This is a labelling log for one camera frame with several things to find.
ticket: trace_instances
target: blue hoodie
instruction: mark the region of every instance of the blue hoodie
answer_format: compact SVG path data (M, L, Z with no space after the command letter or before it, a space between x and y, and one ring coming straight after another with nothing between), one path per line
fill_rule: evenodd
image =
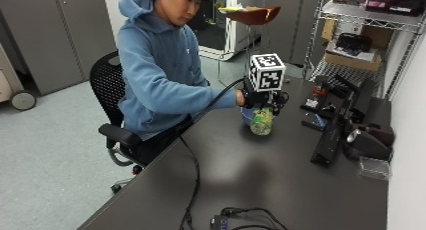
M147 140L202 111L221 90L201 73L198 42L190 28L175 27L153 12L153 0L120 0L128 18L119 32L125 97L124 127ZM228 91L213 108L236 106Z

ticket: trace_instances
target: plastic bottle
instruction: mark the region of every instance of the plastic bottle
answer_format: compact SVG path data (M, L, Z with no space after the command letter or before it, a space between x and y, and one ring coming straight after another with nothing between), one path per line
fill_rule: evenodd
M253 110L250 130L256 135L268 135L272 130L272 112L269 108Z

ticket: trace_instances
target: wire shelf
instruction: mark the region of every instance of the wire shelf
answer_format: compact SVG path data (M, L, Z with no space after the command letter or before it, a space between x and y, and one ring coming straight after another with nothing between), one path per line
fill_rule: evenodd
M333 0L324 5L320 18L358 24L361 20L364 25L413 33L419 33L423 25L421 24L421 16L410 17L389 13L370 12L366 11L362 6L337 4L333 3Z
M310 76L309 81L314 81L318 75L326 75L333 77L336 74L341 75L349 82L354 85L360 86L360 84L366 80L372 79L377 82L374 96L377 98L384 98L385 90L384 90L384 81L385 81L385 67L381 65L377 71L369 71L364 69L352 68L344 65L333 64L325 62L322 59L318 63L318 66ZM342 85L340 81L334 78L330 78L329 81L333 85Z

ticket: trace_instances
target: cable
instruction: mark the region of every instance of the cable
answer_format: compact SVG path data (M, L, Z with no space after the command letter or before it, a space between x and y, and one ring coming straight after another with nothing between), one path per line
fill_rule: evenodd
M284 226L284 224L280 222L280 220L276 218L276 216L272 214L272 212L265 209L265 208L260 208L260 207L254 207L254 208L233 208L233 207L226 207L222 209L221 211L221 215L222 216L229 216L232 214L237 214L237 213L242 213L242 212L249 212L249 211L264 211L269 217L272 218L272 220L280 224L280 226L282 227L284 230L288 230L288 228Z
M181 220L181 224L180 224L180 230L184 230L184 223L185 223L185 220L186 220L186 224L188 224L188 227L190 230L194 230L193 226L192 226L192 215L190 215L190 209L192 209L192 206L194 204L194 201L196 201L196 197L197 197L197 193L198 193L198 188L200 188L200 165L198 165L198 160L197 160L197 157L196 157L196 154L192 150L192 148L189 147L185 139L182 138L181 136L181 129L185 129L185 127L189 126L189 124L192 124L192 122L196 122L212 109L214 103L218 101L218 99L224 96L224 94L229 91L229 89L237 85L237 83L242 82L244 79L238 79L237 81L234 81L232 84L229 84L226 86L226 88L221 91L221 93L216 96L216 98L212 100L212 102L209 103L209 105L205 107L205 109L197 114L197 116L193 117L193 121L189 121L186 122L185 124L182 124L180 127L177 127L176 131L179 132L179 138L181 139L184 145L186 146L186 149L193 157L193 160L194 160L194 164L196 164L196 171L197 171L197 179L196 179L196 187L194 187L194 190L193 190L193 193L192 193L192 197L190 197L190 201L189 201L189 204L185 208L185 214L184 214L184 217L182 217L182 220Z
M234 81L232 84L229 84L225 89L221 91L221 93L216 96L216 98L212 100L212 102L209 103L209 105L204 108L204 110L192 118L192 121L188 121L186 123L184 123L181 126L177 127L176 131L181 131L182 129L185 129L186 127L189 127L189 125L196 122L197 120L201 119L201 117L212 110L212 107L214 105L214 103L218 101L218 99L225 95L225 93L229 91L229 89L232 87L234 87L240 82L244 81L244 78L238 79L237 81Z
M198 165L198 160L197 160L197 157L196 157L196 154L192 150L192 148L189 147L185 139L182 138L182 136L180 135L179 138L181 139L184 145L186 146L186 149L193 157L193 160L194 160L194 164L196 164L196 171L197 171L197 179L196 179L196 187L194 187L194 191L192 193L192 197L190 197L190 201L189 201L189 204L188 204L188 207L185 209L185 214L184 214L184 217L182 217L182 220L181 220L181 225L180 225L180 230L184 230L184 223L185 223L185 220L186 220L186 224L188 224L188 227L190 230L193 230L193 226L192 226L192 215L190 215L190 208L194 204L194 201L196 201L196 197L197 197L197 193L198 193L198 189L200 189L200 165Z
M238 230L238 229L245 229L245 228L264 228L264 229L268 229L268 230L280 230L280 229L277 229L277 228L270 228L270 227L268 227L268 226L264 226L264 225L256 225L256 224L253 224L253 225L244 225L244 226L240 226L240 227L236 227L236 228L233 228L232 230Z

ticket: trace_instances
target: connector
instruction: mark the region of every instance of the connector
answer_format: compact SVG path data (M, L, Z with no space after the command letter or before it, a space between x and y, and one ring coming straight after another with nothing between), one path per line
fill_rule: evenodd
M228 217L222 215L214 215L210 225L212 230L228 230Z

